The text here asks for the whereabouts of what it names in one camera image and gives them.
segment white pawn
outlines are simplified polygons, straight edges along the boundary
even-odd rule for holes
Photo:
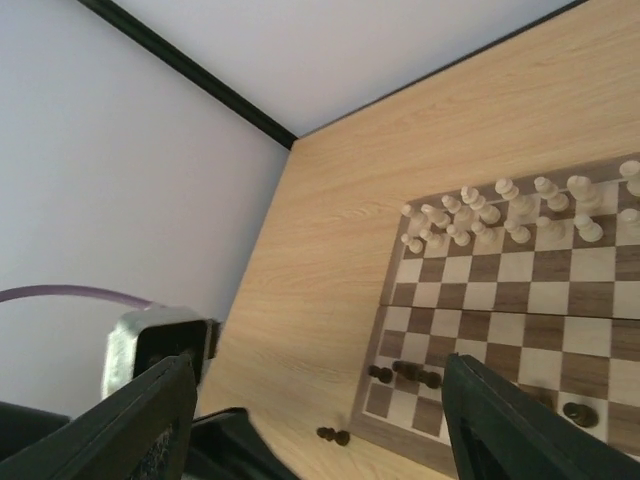
[[[469,235],[464,230],[460,230],[455,225],[449,225],[447,227],[447,233],[451,238],[453,238],[453,241],[456,242],[456,245],[459,245],[461,247],[468,245],[471,241],[471,235]]]
[[[640,238],[640,212],[634,208],[627,208],[620,212],[620,220],[627,227],[632,237]]]
[[[536,219],[538,234],[544,235],[547,239],[557,242],[562,240],[565,234],[564,223],[552,222],[549,217],[538,217]]]
[[[602,193],[591,183],[588,177],[578,175],[569,177],[567,188],[573,198],[578,200],[587,210],[593,210],[602,205]]]
[[[640,162],[628,160],[620,165],[620,175],[623,180],[628,180],[627,190],[635,197],[640,197]]]
[[[496,231],[493,228],[487,228],[484,223],[473,222],[471,224],[471,230],[476,234],[480,243],[493,243],[498,237]]]
[[[451,217],[442,210],[428,204],[424,204],[420,210],[429,220],[436,224],[438,228],[447,228],[451,223]]]
[[[529,215],[533,211],[535,207],[533,200],[526,195],[520,195],[520,189],[513,184],[513,180],[510,178],[499,179],[495,189],[496,193],[509,201],[514,212],[518,215]]]
[[[427,228],[420,230],[420,238],[427,242],[427,248],[440,248],[444,243],[442,235],[433,233]]]
[[[573,223],[578,229],[580,238],[582,238],[585,242],[597,242],[604,235],[602,227],[594,222],[593,219],[585,213],[576,215],[576,218],[573,219]]]
[[[478,190],[473,187],[464,186],[461,190],[462,201],[469,205],[474,212],[478,212],[480,218],[488,224],[494,224],[500,220],[500,210],[487,203]]]
[[[533,181],[536,191],[547,201],[549,209],[554,212],[563,212],[569,207],[569,197],[560,193],[558,186],[548,178],[538,177]]]
[[[516,243],[527,243],[531,238],[529,229],[519,225],[513,220],[505,220],[504,229],[509,232],[509,235],[511,235],[511,238]]]
[[[409,236],[408,233],[403,233],[400,241],[409,248],[411,253],[420,253],[422,251],[422,242],[415,237]]]

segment black chess piece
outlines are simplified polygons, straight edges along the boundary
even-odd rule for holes
[[[565,403],[562,407],[562,413],[582,428],[593,428],[598,424],[598,412],[588,405]]]
[[[391,383],[393,380],[393,372],[387,367],[378,367],[377,365],[369,365],[367,374],[370,377],[377,378],[382,383]]]

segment wooden table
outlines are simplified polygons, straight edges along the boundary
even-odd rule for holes
[[[206,379],[302,478],[445,478],[344,427],[404,201],[640,150],[640,4],[590,0],[296,142]]]

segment purple cable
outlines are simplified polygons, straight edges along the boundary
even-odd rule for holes
[[[11,288],[0,292],[0,303],[18,298],[39,297],[42,295],[70,295],[74,297],[89,297],[120,303],[139,310],[146,310],[152,306],[162,306],[144,298],[134,297],[126,293],[106,290],[104,288],[85,287],[83,285],[30,285],[28,287]]]

